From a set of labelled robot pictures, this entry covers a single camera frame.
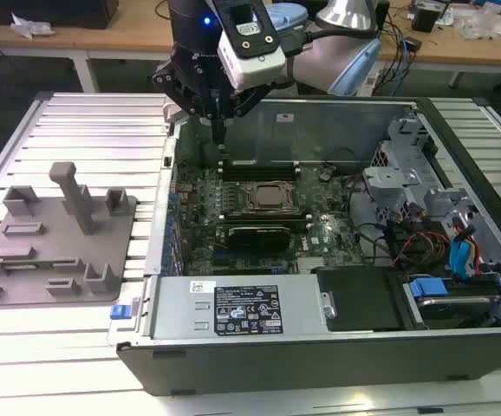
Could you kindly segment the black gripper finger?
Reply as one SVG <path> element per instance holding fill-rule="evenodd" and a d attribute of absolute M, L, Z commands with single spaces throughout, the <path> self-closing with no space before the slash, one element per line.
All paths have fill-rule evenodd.
<path fill-rule="evenodd" d="M 226 121 L 243 117 L 251 111 L 271 90 L 272 84 L 261 85 L 242 92 L 223 86 L 218 96 L 218 148 L 225 149 Z"/>
<path fill-rule="evenodd" d="M 218 104 L 212 94 L 204 63 L 196 61 L 187 68 L 181 68 L 170 60 L 156 69 L 153 82 L 187 114 L 209 121 L 211 139 L 219 145 Z"/>

